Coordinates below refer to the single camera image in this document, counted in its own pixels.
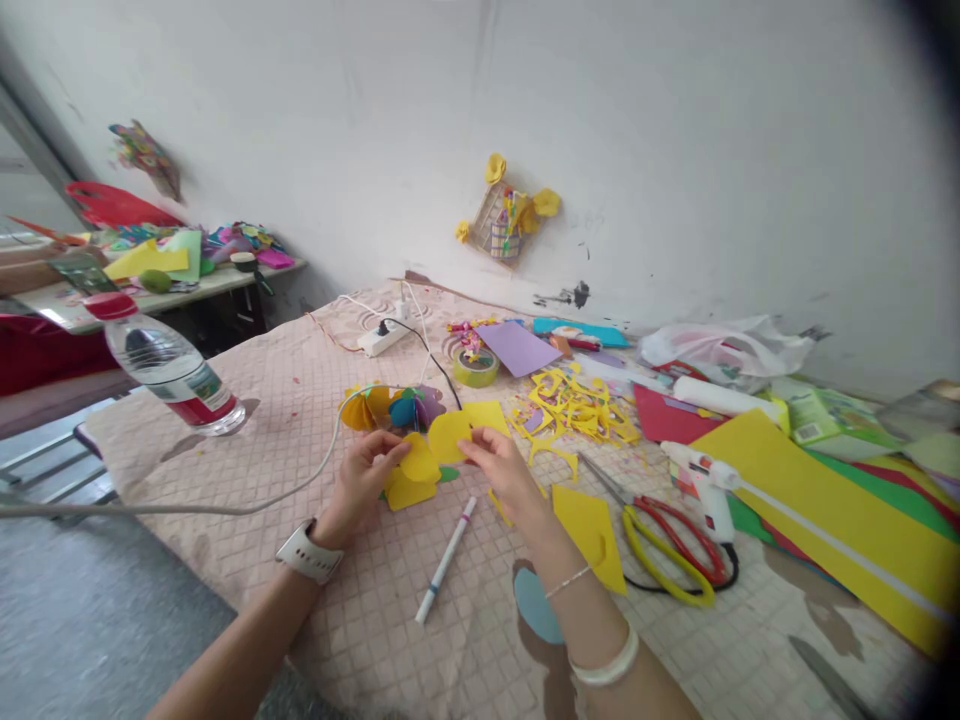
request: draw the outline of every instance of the green fruit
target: green fruit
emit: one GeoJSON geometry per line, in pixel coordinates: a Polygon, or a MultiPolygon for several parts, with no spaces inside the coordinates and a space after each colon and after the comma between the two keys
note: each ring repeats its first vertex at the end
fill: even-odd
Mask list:
{"type": "Polygon", "coordinates": [[[170,287],[173,285],[173,280],[163,270],[144,270],[137,279],[144,290],[156,295],[170,292],[170,287]]]}

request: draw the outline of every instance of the bracelet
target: bracelet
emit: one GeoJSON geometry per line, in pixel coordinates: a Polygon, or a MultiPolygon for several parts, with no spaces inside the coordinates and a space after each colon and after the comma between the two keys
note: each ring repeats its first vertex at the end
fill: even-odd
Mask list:
{"type": "Polygon", "coordinates": [[[583,575],[586,575],[588,572],[590,572],[591,569],[592,569],[592,568],[591,568],[589,565],[587,565],[583,570],[581,570],[580,572],[578,572],[578,573],[577,573],[576,575],[574,575],[573,577],[570,577],[570,578],[567,578],[566,580],[564,580],[562,583],[560,583],[559,585],[557,585],[553,590],[551,590],[550,592],[548,592],[548,593],[546,594],[547,600],[549,600],[549,599],[552,598],[554,595],[556,595],[558,592],[560,592],[561,590],[563,590],[567,585],[569,585],[570,583],[572,583],[572,582],[573,582],[574,580],[576,580],[577,578],[582,577],[583,575]]]}
{"type": "Polygon", "coordinates": [[[637,659],[637,654],[640,652],[640,638],[636,630],[633,629],[629,622],[627,623],[627,628],[630,632],[627,635],[626,645],[623,646],[620,654],[611,660],[606,667],[598,670],[584,670],[574,665],[572,660],[570,661],[570,667],[573,668],[574,674],[580,678],[580,682],[590,687],[606,687],[613,685],[617,680],[627,674],[630,668],[633,667],[633,663],[637,659]]]}

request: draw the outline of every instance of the white glue gun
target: white glue gun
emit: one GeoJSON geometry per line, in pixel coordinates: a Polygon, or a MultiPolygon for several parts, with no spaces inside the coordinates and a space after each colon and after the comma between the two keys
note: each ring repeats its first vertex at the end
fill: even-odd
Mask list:
{"type": "Polygon", "coordinates": [[[679,466],[677,488],[683,504],[697,516],[708,537],[721,545],[732,543],[733,518],[727,491],[740,486],[740,473],[688,445],[662,442],[660,448],[679,466]]]}

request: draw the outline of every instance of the pink tablecloth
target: pink tablecloth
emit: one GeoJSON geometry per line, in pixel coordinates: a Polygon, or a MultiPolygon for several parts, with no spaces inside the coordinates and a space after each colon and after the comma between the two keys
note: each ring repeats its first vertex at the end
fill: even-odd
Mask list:
{"type": "MultiPolygon", "coordinates": [[[[433,287],[417,288],[429,337],[450,367],[448,322],[517,317],[433,287]]],[[[378,311],[392,311],[397,286],[359,293],[378,311]]],[[[376,325],[371,313],[338,300],[314,316],[352,346],[376,325]]],[[[380,380],[413,384],[425,355],[410,336],[375,359],[327,340],[309,318],[286,323],[213,361],[252,410],[232,437],[203,439],[149,393],[92,415],[87,425],[127,504],[244,505],[293,487],[313,471],[330,442],[344,389],[380,380]]],[[[440,373],[427,384],[452,405],[440,373]]],[[[503,372],[490,388],[459,388],[464,401],[501,400],[509,412],[526,387],[503,372]]],[[[143,522],[214,591],[241,608],[275,570],[273,556],[296,525],[328,501],[333,473],[356,434],[344,429],[331,463],[306,490],[257,515],[145,516],[143,522]]],[[[519,442],[523,450],[525,441],[519,442]]],[[[559,445],[585,449],[637,493],[672,498],[658,448],[643,442],[617,450],[565,436],[559,445]]],[[[584,717],[562,646],[540,640],[520,618],[514,573],[529,566],[519,535],[499,519],[475,469],[439,486],[427,503],[391,513],[381,503],[323,593],[292,653],[296,667],[342,707],[363,713],[398,708],[410,717],[584,717]],[[474,522],[425,627],[414,622],[457,518],[471,495],[480,497],[474,522]]],[[[571,485],[567,464],[540,453],[534,473],[545,486],[571,485]]],[[[576,486],[610,501],[581,469],[576,486]]],[[[622,532],[628,571],[646,579],[622,532]]],[[[631,589],[618,605],[683,685],[706,717],[839,717],[819,681],[787,641],[814,645],[863,698],[889,714],[903,709],[923,661],[856,600],[805,575],[777,551],[738,534],[739,584],[710,610],[687,608],[668,596],[631,589]]]]}

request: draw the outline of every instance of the white plastic bag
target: white plastic bag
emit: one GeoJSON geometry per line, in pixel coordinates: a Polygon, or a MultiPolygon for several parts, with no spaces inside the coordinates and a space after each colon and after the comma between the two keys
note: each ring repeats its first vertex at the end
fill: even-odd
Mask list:
{"type": "Polygon", "coordinates": [[[811,337],[783,335],[769,315],[716,325],[668,325],[640,341],[637,361],[659,372],[753,394],[770,378],[797,372],[811,337]]]}

